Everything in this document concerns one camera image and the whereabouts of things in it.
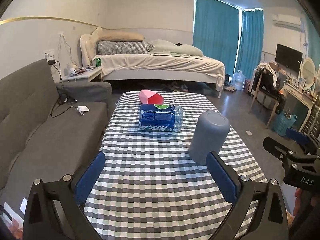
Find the gray sofa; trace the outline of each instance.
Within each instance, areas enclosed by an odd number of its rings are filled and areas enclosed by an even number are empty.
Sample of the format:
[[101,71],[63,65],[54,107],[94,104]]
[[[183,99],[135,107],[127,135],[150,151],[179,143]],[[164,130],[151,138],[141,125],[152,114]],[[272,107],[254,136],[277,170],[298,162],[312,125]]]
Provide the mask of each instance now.
[[[52,118],[58,89],[46,60],[34,62],[0,80],[0,205],[20,217],[23,198],[35,179],[56,181],[86,164],[100,147],[112,107],[106,82],[64,82],[64,89],[85,105],[84,115],[70,108]],[[65,103],[53,116],[70,107]]]

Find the white wall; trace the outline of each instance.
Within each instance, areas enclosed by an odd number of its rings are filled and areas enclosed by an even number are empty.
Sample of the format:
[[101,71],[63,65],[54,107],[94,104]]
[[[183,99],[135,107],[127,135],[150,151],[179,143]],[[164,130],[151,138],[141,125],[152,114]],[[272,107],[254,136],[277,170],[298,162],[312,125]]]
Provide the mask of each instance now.
[[13,0],[1,20],[23,16],[49,16],[105,26],[108,0]]
[[146,41],[161,39],[175,44],[181,43],[192,45],[193,43],[193,32],[155,28],[127,28],[120,29],[120,31],[140,33],[144,36]]
[[[1,20],[11,17],[48,16],[61,17],[105,27],[108,25],[108,0],[13,0]],[[43,51],[54,49],[55,60],[61,64],[61,75],[67,63],[68,52],[62,43],[58,51],[59,33],[63,32],[71,46],[72,58],[79,64],[81,50],[80,36],[92,33],[95,27],[59,20],[24,20],[0,25],[0,79],[15,70],[43,58]],[[54,80],[59,80],[52,67]]]
[[293,48],[304,53],[303,43],[305,43],[305,34],[273,25],[272,15],[285,14],[296,17],[304,17],[304,13],[288,7],[266,7],[264,11],[264,37],[263,51],[268,54],[276,54],[277,43]]
[[[55,60],[60,62],[61,75],[66,75],[67,63],[71,60],[63,40],[60,51],[58,49],[59,33],[63,31],[71,47],[73,60],[81,64],[80,36],[94,30],[93,26],[57,20],[25,20],[0,25],[0,41],[6,41],[0,42],[0,79],[42,59],[43,51],[49,49],[55,50]],[[55,82],[60,80],[54,67],[52,75]]]
[[109,28],[193,31],[194,0],[110,0]]

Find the checkered pillow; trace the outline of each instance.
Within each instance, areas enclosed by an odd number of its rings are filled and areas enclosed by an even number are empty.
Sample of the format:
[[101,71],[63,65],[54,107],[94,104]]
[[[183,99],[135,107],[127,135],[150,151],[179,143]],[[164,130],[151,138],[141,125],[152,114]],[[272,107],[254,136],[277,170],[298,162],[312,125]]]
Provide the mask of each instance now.
[[148,54],[153,44],[146,41],[100,41],[98,52],[100,55],[113,54]]

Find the charger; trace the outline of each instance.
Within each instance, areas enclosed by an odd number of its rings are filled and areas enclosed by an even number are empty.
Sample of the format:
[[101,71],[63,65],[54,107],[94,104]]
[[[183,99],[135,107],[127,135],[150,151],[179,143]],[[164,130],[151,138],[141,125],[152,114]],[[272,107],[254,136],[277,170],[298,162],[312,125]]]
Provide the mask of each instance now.
[[54,59],[48,60],[48,65],[54,65],[56,61]]

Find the photo frame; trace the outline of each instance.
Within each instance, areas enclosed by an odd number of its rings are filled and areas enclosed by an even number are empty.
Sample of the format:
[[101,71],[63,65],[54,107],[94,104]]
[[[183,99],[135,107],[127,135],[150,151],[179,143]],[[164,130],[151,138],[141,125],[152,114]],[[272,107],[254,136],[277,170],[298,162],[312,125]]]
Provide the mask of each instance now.
[[303,77],[299,77],[298,86],[304,88],[305,84],[306,84],[306,80]]
[[297,86],[298,86],[298,79],[293,78],[291,84],[292,84],[293,86],[297,87]]

